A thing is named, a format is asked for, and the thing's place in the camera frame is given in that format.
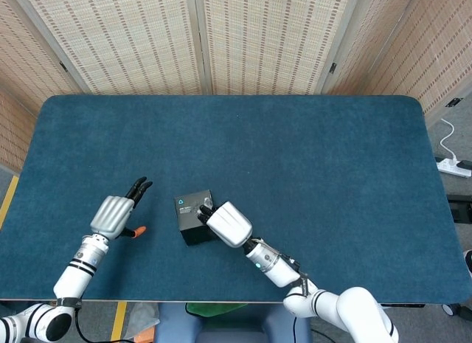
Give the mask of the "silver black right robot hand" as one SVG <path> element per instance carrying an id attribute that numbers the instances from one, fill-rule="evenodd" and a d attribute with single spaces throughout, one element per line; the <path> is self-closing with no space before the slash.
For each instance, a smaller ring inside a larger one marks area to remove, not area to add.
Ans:
<path id="1" fill-rule="evenodd" d="M 197 218 L 232 248 L 241 247 L 252 235 L 251 222 L 230 201 L 214 209 L 202 204 Z"/>

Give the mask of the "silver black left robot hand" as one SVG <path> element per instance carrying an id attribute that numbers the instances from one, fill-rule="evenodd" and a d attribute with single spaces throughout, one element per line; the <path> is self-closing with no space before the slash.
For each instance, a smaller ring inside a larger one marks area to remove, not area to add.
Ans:
<path id="1" fill-rule="evenodd" d="M 137 179 L 124 196 L 110 195 L 105 198 L 91 221 L 91 230 L 108 240 L 118 237 L 137 238 L 143 235 L 147 227 L 129 229 L 128 219 L 142 199 L 147 189 L 153 185 L 145 176 Z"/>

